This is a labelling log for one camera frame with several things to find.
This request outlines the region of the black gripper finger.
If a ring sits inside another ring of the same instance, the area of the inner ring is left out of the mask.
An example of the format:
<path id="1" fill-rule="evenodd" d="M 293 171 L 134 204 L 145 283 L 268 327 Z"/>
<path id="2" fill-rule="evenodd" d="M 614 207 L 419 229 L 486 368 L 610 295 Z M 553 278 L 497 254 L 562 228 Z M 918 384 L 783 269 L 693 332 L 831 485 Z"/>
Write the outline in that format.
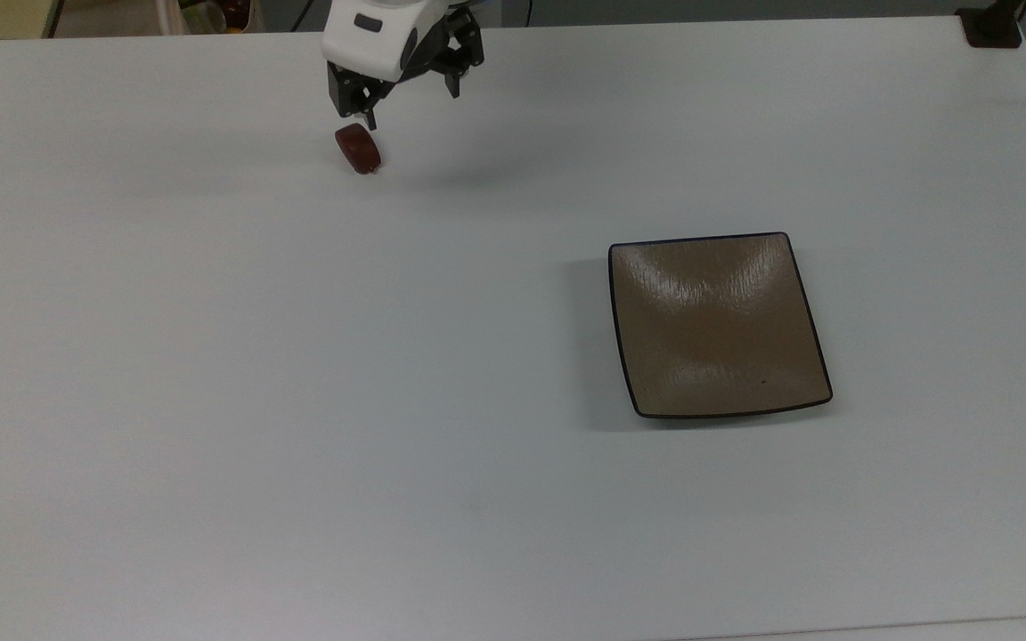
<path id="1" fill-rule="evenodd" d="M 361 118 L 363 124 L 376 131 L 374 106 L 378 104 L 380 84 L 365 82 L 341 82 L 339 84 L 339 115 L 342 118 Z"/>
<path id="2" fill-rule="evenodd" d="M 460 97 L 460 82 L 470 69 L 477 68 L 485 61 L 484 44 L 480 26 L 464 26 L 452 33 L 452 43 L 441 53 L 441 74 L 445 88 L 453 99 Z"/>

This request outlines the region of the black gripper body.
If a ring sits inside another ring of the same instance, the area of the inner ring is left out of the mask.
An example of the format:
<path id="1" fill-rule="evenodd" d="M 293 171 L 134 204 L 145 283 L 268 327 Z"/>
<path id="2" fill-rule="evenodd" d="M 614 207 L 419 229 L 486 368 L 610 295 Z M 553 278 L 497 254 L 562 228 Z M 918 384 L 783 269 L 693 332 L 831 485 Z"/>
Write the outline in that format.
<path id="1" fill-rule="evenodd" d="M 468 7 L 333 7 L 327 13 L 327 85 L 339 114 L 339 84 L 396 85 L 430 72 L 443 75 L 443 51 L 457 29 L 471 26 Z"/>

